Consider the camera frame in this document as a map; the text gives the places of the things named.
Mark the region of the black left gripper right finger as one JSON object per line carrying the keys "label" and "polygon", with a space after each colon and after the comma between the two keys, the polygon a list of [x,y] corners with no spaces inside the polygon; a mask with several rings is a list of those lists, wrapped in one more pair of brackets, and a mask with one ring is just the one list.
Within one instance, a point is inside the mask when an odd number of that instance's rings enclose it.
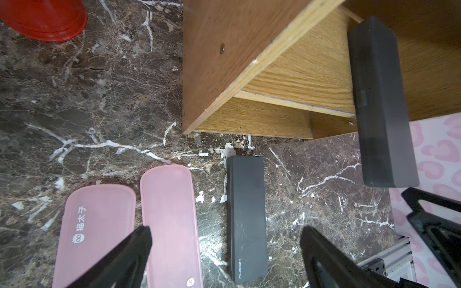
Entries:
{"label": "black left gripper right finger", "polygon": [[303,228],[300,241],[304,266],[311,288],[422,288],[401,278],[398,282],[361,269],[311,226]]}

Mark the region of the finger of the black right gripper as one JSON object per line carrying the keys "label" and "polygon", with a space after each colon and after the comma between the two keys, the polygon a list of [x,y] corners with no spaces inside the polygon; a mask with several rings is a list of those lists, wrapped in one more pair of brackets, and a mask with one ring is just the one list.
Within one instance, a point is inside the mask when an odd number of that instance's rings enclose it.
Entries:
{"label": "finger of the black right gripper", "polygon": [[452,211],[461,211],[461,203],[417,188],[408,188],[402,197],[412,212],[406,217],[420,238],[438,259],[456,287],[461,286],[461,226],[423,209],[419,201],[425,200]]}

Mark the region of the pink pencil case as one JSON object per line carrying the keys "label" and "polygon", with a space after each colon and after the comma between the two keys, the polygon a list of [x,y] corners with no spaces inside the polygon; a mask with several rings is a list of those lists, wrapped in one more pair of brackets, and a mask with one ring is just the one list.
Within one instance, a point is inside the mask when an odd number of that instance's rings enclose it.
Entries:
{"label": "pink pencil case", "polygon": [[146,171],[140,179],[144,226],[151,231],[150,288],[203,286],[195,196],[190,171],[177,164]]}
{"label": "pink pencil case", "polygon": [[86,186],[66,201],[52,285],[66,288],[134,229],[136,194],[118,184]]}

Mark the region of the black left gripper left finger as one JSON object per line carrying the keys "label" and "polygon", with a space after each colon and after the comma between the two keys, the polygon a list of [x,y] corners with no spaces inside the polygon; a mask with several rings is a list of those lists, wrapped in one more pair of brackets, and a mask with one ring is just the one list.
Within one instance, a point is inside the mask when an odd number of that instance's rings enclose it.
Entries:
{"label": "black left gripper left finger", "polygon": [[140,226],[70,288],[139,288],[152,247],[151,230]]}

